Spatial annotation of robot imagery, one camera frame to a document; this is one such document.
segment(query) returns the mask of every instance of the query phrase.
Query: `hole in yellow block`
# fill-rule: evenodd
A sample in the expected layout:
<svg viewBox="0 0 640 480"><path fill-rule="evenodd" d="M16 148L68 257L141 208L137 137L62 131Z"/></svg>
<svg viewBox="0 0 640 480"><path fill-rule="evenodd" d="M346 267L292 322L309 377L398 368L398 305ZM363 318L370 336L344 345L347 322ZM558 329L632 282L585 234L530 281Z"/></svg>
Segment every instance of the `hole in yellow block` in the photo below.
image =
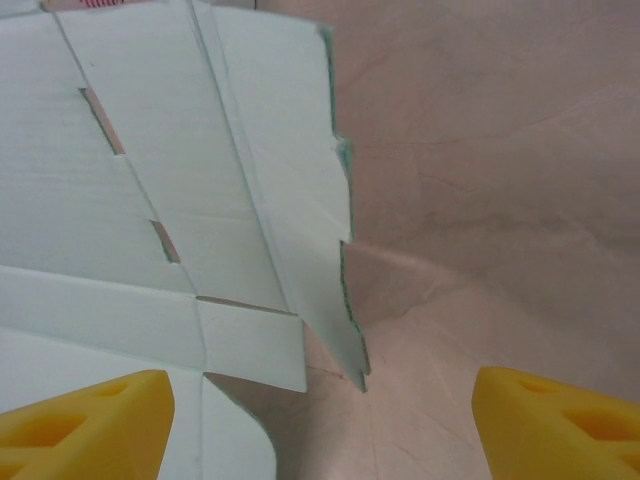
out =
<svg viewBox="0 0 640 480"><path fill-rule="evenodd" d="M94 397L115 397L119 393L121 393L125 388L127 388L126 383L116 383L114 385L109 385L108 387L103 388L102 390L98 390L93 394Z"/></svg>
<svg viewBox="0 0 640 480"><path fill-rule="evenodd" d="M0 480L11 480L24 465L17 463L2 464L0 463Z"/></svg>
<svg viewBox="0 0 640 480"><path fill-rule="evenodd" d="M633 468L636 472L640 473L640 453L624 455L621 458L623 462Z"/></svg>
<svg viewBox="0 0 640 480"><path fill-rule="evenodd" d="M541 385L539 383L529 382L527 380L519 380L518 383L522 386L522 388L525 388L530 392L553 393L556 391L554 388L547 387L546 385Z"/></svg>
<svg viewBox="0 0 640 480"><path fill-rule="evenodd" d="M0 447L54 447L87 419L85 415L42 415L0 440Z"/></svg>
<svg viewBox="0 0 640 480"><path fill-rule="evenodd" d="M595 440L640 441L640 420L607 410L567 410L563 413Z"/></svg>

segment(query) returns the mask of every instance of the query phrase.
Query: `cardboard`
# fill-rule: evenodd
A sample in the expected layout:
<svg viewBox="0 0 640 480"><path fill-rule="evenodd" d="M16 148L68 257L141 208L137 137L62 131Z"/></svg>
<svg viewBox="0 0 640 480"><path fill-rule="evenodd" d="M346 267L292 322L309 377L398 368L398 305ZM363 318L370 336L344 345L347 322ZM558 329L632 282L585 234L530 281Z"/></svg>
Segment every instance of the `cardboard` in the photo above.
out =
<svg viewBox="0 0 640 480"><path fill-rule="evenodd" d="M326 31L199 1L27 4L0 10L0 411L164 368L160 478L274 478L203 373L304 391L304 321L365 388Z"/></svg>

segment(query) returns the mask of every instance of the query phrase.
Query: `yellow foam block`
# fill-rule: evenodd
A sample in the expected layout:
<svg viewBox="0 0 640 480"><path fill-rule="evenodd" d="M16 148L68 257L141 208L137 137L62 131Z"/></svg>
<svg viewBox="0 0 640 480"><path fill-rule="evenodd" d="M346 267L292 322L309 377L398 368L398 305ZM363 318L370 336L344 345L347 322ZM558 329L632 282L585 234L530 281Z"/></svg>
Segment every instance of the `yellow foam block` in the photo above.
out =
<svg viewBox="0 0 640 480"><path fill-rule="evenodd" d="M156 479L173 411L167 373L147 370L4 413L0 480Z"/></svg>
<svg viewBox="0 0 640 480"><path fill-rule="evenodd" d="M506 368L472 404L494 480L640 480L640 405Z"/></svg>

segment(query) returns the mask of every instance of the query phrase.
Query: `green cardboard edge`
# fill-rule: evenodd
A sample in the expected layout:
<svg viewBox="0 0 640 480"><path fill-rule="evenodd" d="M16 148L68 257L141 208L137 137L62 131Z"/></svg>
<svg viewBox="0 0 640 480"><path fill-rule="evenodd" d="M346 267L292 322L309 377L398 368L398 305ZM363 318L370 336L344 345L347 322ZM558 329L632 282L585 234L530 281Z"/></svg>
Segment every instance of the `green cardboard edge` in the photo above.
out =
<svg viewBox="0 0 640 480"><path fill-rule="evenodd" d="M337 112L336 112L336 94L335 94L335 70L333 60L333 28L327 25L319 25L318 33L324 42L326 56L327 56L327 72L329 75L329 97L331 99L331 130L333 136L336 139L336 153L342 167L344 168L347 182L349 184L349 212L351 222L351 240L355 239L356 226L355 226L355 214L353 209L353 159L354 159L354 146L351 140L343 136L338 131L337 125ZM347 309L349 321L358 332L360 341L362 342L362 351L364 352L366 369L363 372L362 385L364 391L366 391L366 383L364 382L364 375L371 373L371 362L369 360L369 353L367 351L367 343L365 341L364 333L360 324L355 318L353 308L351 306L351 300L349 298L349 287L347 285L345 276L345 242L340 242L340 283L342 284L342 294L344 296L344 303Z"/></svg>

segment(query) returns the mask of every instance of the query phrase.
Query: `beige surface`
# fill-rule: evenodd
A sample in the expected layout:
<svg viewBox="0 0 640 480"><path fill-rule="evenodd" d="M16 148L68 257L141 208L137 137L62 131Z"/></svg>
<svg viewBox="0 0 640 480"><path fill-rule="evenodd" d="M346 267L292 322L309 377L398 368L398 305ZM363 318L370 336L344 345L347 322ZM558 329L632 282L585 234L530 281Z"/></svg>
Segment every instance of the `beige surface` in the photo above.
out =
<svg viewBox="0 0 640 480"><path fill-rule="evenodd" d="M488 479L477 368L640 401L640 3L261 0L337 26L356 145L358 394L316 342L310 392L222 380L286 479Z"/></svg>

